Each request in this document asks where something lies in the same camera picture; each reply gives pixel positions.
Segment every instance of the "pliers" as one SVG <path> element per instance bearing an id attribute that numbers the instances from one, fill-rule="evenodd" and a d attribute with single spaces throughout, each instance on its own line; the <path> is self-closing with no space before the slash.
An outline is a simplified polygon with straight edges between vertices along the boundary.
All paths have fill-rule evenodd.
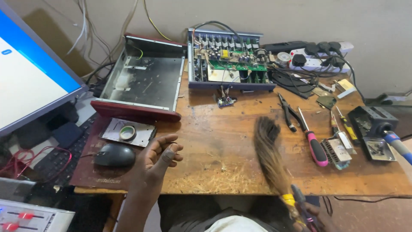
<path id="1" fill-rule="evenodd" d="M 305 126 L 305 124 L 303 123 L 302 118 L 299 116 L 299 114 L 297 114 L 291 107 L 290 105 L 286 102 L 286 100 L 282 97 L 282 95 L 280 93 L 278 93 L 279 98 L 281 100 L 281 105 L 282 105 L 282 109 L 285 112 L 285 119 L 286 119 L 286 124 L 288 125 L 289 129 L 292 132 L 296 132 L 296 127 L 293 125 L 293 123 L 290 121 L 290 114 L 292 114 L 292 116 L 297 120 L 297 122 L 299 123 L 300 127 L 302 128 L 302 131 L 306 131 L 307 128 Z"/>

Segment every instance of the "black computer mouse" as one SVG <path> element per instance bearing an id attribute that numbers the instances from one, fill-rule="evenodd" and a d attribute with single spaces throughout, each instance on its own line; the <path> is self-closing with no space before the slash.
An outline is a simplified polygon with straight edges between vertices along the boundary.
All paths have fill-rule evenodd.
<path id="1" fill-rule="evenodd" d="M 136 160 L 133 149 L 121 144 L 106 144 L 94 157 L 94 163 L 110 167 L 131 166 Z"/>

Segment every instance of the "wooden workbench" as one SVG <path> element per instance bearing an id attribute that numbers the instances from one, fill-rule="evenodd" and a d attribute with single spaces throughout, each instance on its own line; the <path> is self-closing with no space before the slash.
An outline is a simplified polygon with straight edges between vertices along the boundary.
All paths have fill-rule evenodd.
<path id="1" fill-rule="evenodd" d="M 360 148 L 352 155 L 348 168 L 337 170 L 334 165 L 318 167 L 313 161 L 308 141 L 298 129 L 286 126 L 277 92 L 297 111 L 304 113 L 308 127 L 318 140 L 331 136 L 330 111 L 322 109 L 317 96 L 308 100 L 276 87 L 274 92 L 260 91 L 241 94 L 230 91 L 238 102 L 233 107 L 218 108 L 217 90 L 188 89 L 187 72 L 183 73 L 176 111 L 180 123 L 158 122 L 157 136 L 177 133 L 177 142 L 184 145 L 180 152 L 184 160 L 169 168 L 164 178 L 164 194 L 270 194 L 253 148 L 253 126 L 258 116 L 276 119 L 281 127 L 282 158 L 305 195 L 412 195 L 412 186 L 398 162 L 372 163 Z M 362 105 L 360 95 L 352 93 L 337 105 L 343 114 Z M 125 193 L 108 189 L 76 187 L 78 193 Z"/>

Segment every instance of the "human hand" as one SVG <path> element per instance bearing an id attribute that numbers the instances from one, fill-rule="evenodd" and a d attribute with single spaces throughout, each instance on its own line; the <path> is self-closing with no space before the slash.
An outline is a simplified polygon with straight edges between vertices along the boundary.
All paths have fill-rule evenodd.
<path id="1" fill-rule="evenodd" d="M 136 198 L 150 209 L 160 195 L 167 168 L 176 167 L 175 161 L 183 160 L 177 154 L 183 145 L 173 142 L 177 138 L 177 134 L 154 138 L 137 157 L 128 196 L 136 194 Z"/>
<path id="2" fill-rule="evenodd" d="M 325 213 L 320 211 L 320 208 L 317 206 L 314 206 L 312 204 L 309 204 L 307 202 L 304 203 L 306 210 L 314 217 L 318 219 L 318 222 L 320 222 L 320 230 L 318 232 L 341 232 L 339 228 L 332 222 L 332 218 L 329 215 L 326 215 Z M 296 208 L 297 210 L 302 214 L 302 209 L 300 205 L 296 202 Z M 310 232 L 310 230 L 307 227 L 303 227 L 299 223 L 294 223 L 293 227 L 297 232 Z"/>

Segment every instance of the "beige wall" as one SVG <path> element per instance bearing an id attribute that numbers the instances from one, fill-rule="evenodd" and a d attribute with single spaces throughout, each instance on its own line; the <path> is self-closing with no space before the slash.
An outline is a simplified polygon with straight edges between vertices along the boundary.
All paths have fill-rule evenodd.
<path id="1" fill-rule="evenodd" d="M 72 0 L 45 1 L 82 24 L 82 15 Z M 133 1 L 86 0 L 89 16 L 98 33 L 111 46 L 117 42 Z M 78 27 L 42 0 L 6 2 L 23 18 L 33 17 L 33 14 L 47 15 L 38 17 L 39 20 L 32 24 L 40 25 L 37 27 L 42 28 L 44 40 L 60 29 L 64 43 L 56 44 L 52 40 L 48 43 L 59 55 L 70 48 L 80 33 Z M 408 65 L 412 62 L 408 57 L 412 54 L 412 2 L 408 0 L 147 0 L 147 7 L 160 31 L 180 42 L 185 39 L 185 28 L 208 20 L 221 21 L 237 31 L 264 33 L 261 43 L 350 41 L 355 49 L 347 59 L 353 65 L 358 87 L 366 97 L 375 97 L 383 91 L 403 92 L 412 88 L 412 66 Z M 47 19 L 52 20 L 55 27 L 48 27 Z M 146 18 L 141 0 L 127 31 L 160 37 Z M 96 44 L 90 54 L 99 62 L 105 57 Z M 90 69 L 79 55 L 66 57 L 65 61 L 71 63 L 79 75 Z"/>

